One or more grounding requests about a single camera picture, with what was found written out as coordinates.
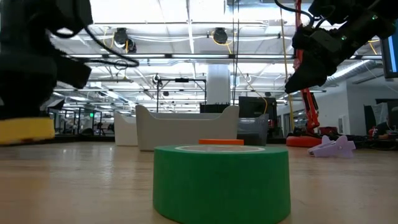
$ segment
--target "computer screen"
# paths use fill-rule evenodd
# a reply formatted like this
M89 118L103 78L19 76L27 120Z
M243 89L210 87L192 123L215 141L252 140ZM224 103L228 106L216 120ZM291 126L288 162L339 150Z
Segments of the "computer screen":
M381 46L385 78L398 78L398 29Z

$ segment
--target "black machine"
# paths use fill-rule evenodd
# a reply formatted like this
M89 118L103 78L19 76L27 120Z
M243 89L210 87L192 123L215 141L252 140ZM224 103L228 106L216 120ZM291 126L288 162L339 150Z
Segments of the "black machine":
M275 2L283 9L296 11ZM307 26L301 25L293 37L294 49L303 50L303 62L286 83L286 93L322 86L337 66L354 55L374 36L386 39L396 31L398 10L388 0L314 0ZM313 27L315 20L320 22ZM343 24L339 29L325 30L320 24Z
M266 113L269 115L270 128L278 127L277 102L275 98L265 98L268 103ZM261 97L240 96L239 97L239 117L258 118L264 114L266 103Z

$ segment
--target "metal frame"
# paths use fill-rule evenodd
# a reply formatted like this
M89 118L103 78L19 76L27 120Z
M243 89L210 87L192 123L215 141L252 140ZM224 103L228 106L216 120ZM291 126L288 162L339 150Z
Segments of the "metal frame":
M156 83L156 113L159 112L159 92L161 90L163 90L163 88L165 88L167 86L167 84L169 84L170 82L179 82L179 80L181 80L181 78L160 78L157 80ZM197 86L199 86L199 88L205 92L205 104L207 101L207 80L202 80L202 79L194 79L194 78L185 78L183 79L185 81L188 82L194 82L195 84L197 84ZM159 89L159 83L165 81L166 83L162 86L161 89ZM205 83L205 88L203 89L203 87L201 87L198 82L203 82Z

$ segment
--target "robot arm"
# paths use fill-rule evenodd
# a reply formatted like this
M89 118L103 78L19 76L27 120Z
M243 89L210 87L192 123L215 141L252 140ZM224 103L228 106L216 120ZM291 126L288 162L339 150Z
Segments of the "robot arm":
M314 0L309 9L314 16L321 17L321 22L343 25L332 30L313 27L314 17L309 15L310 24L298 27L292 45L303 50L302 63L286 83L286 93L322 86L327 76L333 75L337 66L367 41L374 36L385 39L394 34L398 11L390 3L388 0Z

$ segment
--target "ceiling pipe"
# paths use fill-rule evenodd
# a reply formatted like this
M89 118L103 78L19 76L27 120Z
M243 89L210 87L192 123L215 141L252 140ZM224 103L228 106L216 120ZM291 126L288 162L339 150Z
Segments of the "ceiling pipe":
M377 67L378 63L374 60L364 60L354 65L342 66L337 70L334 75L328 77L322 88L337 84L348 78L355 77L356 75L367 72L368 70L372 70Z

